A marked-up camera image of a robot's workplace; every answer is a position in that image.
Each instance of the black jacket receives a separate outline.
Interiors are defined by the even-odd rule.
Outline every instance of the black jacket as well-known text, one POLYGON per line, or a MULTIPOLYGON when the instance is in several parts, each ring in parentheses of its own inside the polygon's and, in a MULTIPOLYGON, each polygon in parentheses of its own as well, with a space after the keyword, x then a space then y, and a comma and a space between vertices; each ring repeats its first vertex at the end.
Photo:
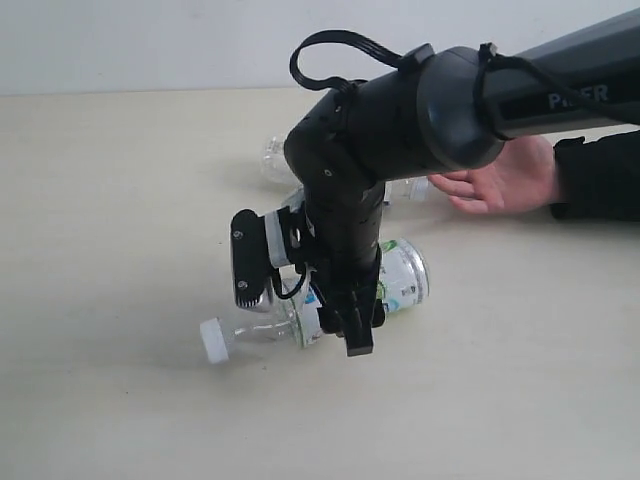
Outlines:
POLYGON ((555 218, 640 221, 640 131, 562 140, 554 149, 566 199, 551 205, 555 218))

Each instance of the table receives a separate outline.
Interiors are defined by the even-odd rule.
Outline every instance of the table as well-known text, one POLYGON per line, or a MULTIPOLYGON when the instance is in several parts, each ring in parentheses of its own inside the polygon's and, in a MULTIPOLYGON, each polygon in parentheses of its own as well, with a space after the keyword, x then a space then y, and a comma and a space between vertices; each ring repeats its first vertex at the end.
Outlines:
POLYGON ((373 355, 326 337, 207 364, 199 323, 242 314, 229 220, 278 206, 261 147, 316 98, 0 99, 3 480, 638 478, 632 225, 470 218, 431 191, 385 213, 432 285, 373 355))

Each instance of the black robotic arm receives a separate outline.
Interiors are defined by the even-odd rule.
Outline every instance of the black robotic arm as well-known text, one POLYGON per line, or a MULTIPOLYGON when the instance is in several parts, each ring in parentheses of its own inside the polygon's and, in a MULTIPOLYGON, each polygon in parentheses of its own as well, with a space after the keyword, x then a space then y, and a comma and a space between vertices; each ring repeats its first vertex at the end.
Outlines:
POLYGON ((278 269, 295 265, 311 275, 323 330, 361 355, 385 316, 376 299, 385 182, 480 168, 518 136, 640 124, 640 9, 515 57, 492 44, 440 53, 425 44, 400 56, 353 32, 323 31, 296 49, 290 71, 302 87, 329 92, 284 145, 304 199, 232 221, 236 303, 268 308, 274 293, 291 296, 278 269), (370 81, 309 79, 298 55, 319 43, 351 45, 393 70, 370 81))

